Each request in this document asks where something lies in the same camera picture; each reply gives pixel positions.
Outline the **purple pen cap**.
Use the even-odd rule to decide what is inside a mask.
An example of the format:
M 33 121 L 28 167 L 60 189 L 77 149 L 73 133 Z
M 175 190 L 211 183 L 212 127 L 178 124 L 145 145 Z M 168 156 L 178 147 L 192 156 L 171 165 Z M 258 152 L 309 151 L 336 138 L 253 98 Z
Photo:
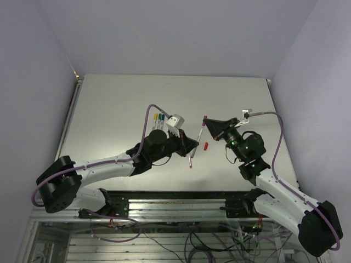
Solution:
M 204 117 L 203 117 L 203 122 L 202 122 L 202 126 L 204 127 L 205 125 L 206 125 L 206 123 L 205 123 L 205 119 L 207 119 L 207 116 L 206 115 L 204 115 Z

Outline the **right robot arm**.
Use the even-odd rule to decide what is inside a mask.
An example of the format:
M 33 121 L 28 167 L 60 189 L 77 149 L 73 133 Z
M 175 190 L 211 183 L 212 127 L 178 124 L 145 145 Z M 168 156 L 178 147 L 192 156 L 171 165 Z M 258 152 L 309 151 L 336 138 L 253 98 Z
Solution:
M 237 118 L 203 122 L 215 141 L 224 140 L 226 148 L 233 151 L 241 162 L 240 174 L 254 186 L 243 197 L 245 215 L 265 215 L 283 225 L 314 257 L 340 248 L 343 232 L 334 205 L 311 198 L 277 176 L 274 165 L 262 158 L 266 149 L 261 135 L 255 131 L 248 131 L 248 136 L 239 133 L 242 122 Z

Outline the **white marker purple end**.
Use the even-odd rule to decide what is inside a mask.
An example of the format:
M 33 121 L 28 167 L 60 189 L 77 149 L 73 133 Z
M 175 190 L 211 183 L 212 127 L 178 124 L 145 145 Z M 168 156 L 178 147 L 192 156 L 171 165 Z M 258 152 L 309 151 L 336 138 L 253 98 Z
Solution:
M 202 126 L 201 126 L 200 132 L 199 132 L 198 137 L 197 137 L 197 140 L 196 140 L 197 143 L 198 143 L 198 145 L 199 145 L 199 143 L 200 143 L 200 139 L 201 139 L 201 136 L 202 136 L 204 127 L 205 127 L 205 125 L 206 125 L 204 119 L 207 119 L 207 115 L 204 115 L 204 117 L 203 117 Z M 195 155 L 195 153 L 196 153 L 196 150 L 197 150 L 197 146 L 196 146 L 196 147 L 193 149 L 193 151 L 191 152 L 190 159 L 193 159 L 193 157 L 194 157 L 194 155 Z

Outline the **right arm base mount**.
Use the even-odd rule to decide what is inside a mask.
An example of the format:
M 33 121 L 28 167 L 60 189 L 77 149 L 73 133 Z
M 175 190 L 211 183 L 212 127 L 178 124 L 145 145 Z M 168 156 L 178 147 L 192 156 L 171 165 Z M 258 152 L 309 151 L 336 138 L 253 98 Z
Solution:
M 258 213 L 254 201 L 267 192 L 254 188 L 250 191 L 225 192 L 225 203 L 219 209 L 225 211 L 227 219 L 231 218 L 257 218 Z

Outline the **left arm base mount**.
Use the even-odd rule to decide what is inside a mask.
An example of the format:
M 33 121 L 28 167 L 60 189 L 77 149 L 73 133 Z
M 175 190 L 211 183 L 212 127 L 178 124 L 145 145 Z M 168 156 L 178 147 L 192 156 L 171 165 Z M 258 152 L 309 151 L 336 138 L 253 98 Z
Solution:
M 113 198 L 106 189 L 83 188 L 78 198 L 80 219 L 126 218 L 129 202 L 123 196 Z

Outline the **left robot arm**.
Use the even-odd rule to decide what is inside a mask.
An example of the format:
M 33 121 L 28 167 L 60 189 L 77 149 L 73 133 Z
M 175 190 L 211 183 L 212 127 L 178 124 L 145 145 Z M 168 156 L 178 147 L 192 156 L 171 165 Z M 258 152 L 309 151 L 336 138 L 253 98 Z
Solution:
M 46 212 L 57 213 L 69 206 L 87 208 L 98 217 L 107 217 L 112 204 L 107 192 L 87 189 L 90 184 L 115 178 L 130 177 L 150 170 L 154 163 L 176 153 L 186 157 L 198 142 L 185 135 L 153 130 L 143 142 L 126 152 L 96 161 L 74 162 L 69 156 L 58 158 L 36 180 Z

